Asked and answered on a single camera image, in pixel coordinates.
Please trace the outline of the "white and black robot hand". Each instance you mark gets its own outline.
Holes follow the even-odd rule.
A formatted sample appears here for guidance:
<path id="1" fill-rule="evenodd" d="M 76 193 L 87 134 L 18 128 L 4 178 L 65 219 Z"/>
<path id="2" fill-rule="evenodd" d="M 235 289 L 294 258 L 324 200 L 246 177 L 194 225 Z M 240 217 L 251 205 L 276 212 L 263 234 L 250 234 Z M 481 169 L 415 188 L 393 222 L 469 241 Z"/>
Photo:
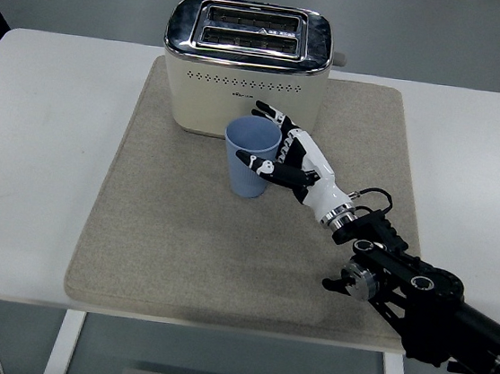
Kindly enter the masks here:
<path id="1" fill-rule="evenodd" d="M 353 200 L 336 185 L 335 172 L 310 134 L 263 101 L 258 100 L 251 113 L 269 119 L 280 129 L 277 154 L 268 160 L 239 150 L 237 158 L 259 177 L 291 189 L 322 226 L 334 229 L 355 220 Z"/>

